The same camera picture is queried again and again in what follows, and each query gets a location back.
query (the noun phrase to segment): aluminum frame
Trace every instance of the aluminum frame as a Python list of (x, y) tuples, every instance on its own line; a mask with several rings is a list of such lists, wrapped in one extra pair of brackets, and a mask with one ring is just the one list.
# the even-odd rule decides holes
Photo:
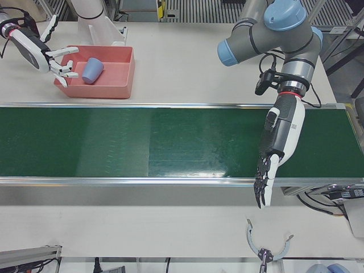
[(0, 252), (0, 268), (18, 266), (20, 264), (37, 262), (61, 257), (61, 246), (43, 246), (34, 249), (21, 249)]

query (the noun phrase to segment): pink tray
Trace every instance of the pink tray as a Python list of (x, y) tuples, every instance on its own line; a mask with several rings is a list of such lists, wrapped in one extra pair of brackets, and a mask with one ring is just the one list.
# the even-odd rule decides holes
[[(61, 64), (73, 60), (72, 71), (78, 78), (65, 78), (68, 84), (64, 88), (55, 79), (54, 84), (68, 97), (75, 98), (129, 98), (133, 85), (135, 61), (132, 47), (99, 47), (94, 45), (70, 45), (79, 48), (78, 53), (65, 55)], [(93, 84), (82, 80), (82, 72), (90, 57), (99, 59), (104, 70)]]

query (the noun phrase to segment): white table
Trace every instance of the white table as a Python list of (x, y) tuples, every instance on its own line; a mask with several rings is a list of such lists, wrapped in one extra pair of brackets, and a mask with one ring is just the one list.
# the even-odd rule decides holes
[[(274, 90), (254, 95), (259, 58), (230, 68), (218, 60), (216, 46), (230, 25), (127, 26), (136, 59), (129, 100), (67, 98), (50, 73), (38, 74), (9, 44), (0, 62), (1, 102), (274, 103)], [(60, 23), (49, 46), (77, 44), (76, 30)], [(324, 104), (335, 102), (321, 61), (313, 84)], [(316, 101), (312, 92), (306, 99)], [(247, 218), (256, 245), (273, 252), (293, 233), (289, 257), (360, 257), (364, 249), (344, 218), (312, 211), (279, 188), (272, 207), (259, 210), (251, 188), (2, 187), (0, 251), (60, 244), (65, 257), (254, 257)]]
[[(51, 73), (40, 74), (9, 43), (5, 58), (0, 62), (3, 79), (0, 101), (273, 104), (276, 100), (277, 93), (273, 89), (263, 96), (254, 94), (261, 57), (233, 67), (225, 67), (219, 61), (217, 44), (230, 35), (230, 24), (128, 23), (127, 27), (127, 46), (133, 47), (136, 63), (130, 99), (68, 98), (53, 85)], [(77, 41), (77, 24), (63, 22), (52, 34), (48, 46), (58, 49), (77, 44)], [(264, 62), (266, 68), (270, 67), (270, 62), (269, 58)], [(324, 104), (335, 102), (320, 60), (312, 82)], [(305, 99), (317, 102), (312, 91)]]

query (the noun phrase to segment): blue container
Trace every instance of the blue container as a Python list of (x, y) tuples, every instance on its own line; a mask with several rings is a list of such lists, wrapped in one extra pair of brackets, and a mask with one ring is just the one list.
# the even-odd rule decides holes
[(90, 58), (87, 61), (82, 73), (82, 79), (86, 84), (94, 83), (104, 69), (104, 64), (96, 58)]

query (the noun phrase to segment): conveyor belt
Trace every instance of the conveyor belt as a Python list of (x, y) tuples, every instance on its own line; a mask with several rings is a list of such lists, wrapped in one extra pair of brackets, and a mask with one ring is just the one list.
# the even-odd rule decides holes
[[(267, 109), (0, 108), (0, 176), (253, 177)], [(364, 177), (345, 110), (307, 110), (279, 177)]]

